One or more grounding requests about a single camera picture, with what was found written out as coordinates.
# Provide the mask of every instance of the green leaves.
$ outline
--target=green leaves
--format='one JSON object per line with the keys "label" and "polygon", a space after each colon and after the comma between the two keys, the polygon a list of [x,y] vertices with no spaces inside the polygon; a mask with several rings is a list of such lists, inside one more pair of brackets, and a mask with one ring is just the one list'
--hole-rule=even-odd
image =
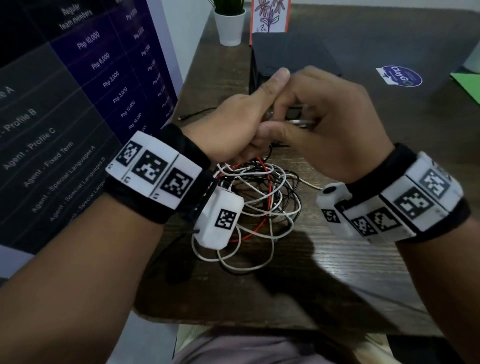
{"label": "green leaves", "polygon": [[208,0],[220,15],[234,16],[243,14],[245,0]]}

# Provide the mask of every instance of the clothing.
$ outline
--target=clothing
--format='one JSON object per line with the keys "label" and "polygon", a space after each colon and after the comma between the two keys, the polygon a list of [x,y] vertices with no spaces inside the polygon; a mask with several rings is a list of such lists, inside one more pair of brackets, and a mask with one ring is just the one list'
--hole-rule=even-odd
{"label": "clothing", "polygon": [[173,364],[335,364],[316,354],[313,344],[277,336],[212,336],[188,344]]}

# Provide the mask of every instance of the person's right hand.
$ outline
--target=person's right hand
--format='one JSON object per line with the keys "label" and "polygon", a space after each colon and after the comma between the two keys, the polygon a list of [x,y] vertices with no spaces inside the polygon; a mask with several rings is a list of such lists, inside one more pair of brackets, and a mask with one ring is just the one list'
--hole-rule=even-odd
{"label": "person's right hand", "polygon": [[[312,131],[286,123],[288,107],[307,105]],[[315,169],[344,183],[374,170],[394,146],[364,87],[309,66],[291,76],[276,98],[272,120],[258,127],[251,152],[277,140],[297,149]]]}

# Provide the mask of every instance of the person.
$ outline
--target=person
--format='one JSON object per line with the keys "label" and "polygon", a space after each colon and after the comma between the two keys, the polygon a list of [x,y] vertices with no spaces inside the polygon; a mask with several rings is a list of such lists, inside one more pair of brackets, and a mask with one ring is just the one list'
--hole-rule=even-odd
{"label": "person", "polygon": [[[282,121],[294,103],[321,120],[312,131]],[[272,105],[275,121],[261,122]],[[345,183],[394,149],[365,88],[314,67],[293,75],[280,69],[252,95],[230,97],[182,131],[214,162],[246,161],[281,141]],[[104,363],[162,232],[163,225],[101,195],[0,289],[0,363]],[[466,363],[480,363],[479,223],[468,218],[443,236],[397,247],[438,327]],[[327,362],[287,341],[203,339],[176,362]]]}

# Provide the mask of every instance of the green paper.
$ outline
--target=green paper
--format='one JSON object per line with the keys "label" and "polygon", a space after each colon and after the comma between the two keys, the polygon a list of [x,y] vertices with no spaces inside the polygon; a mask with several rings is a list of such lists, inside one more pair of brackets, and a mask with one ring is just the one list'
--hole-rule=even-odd
{"label": "green paper", "polygon": [[451,76],[480,104],[480,74],[452,73]]}

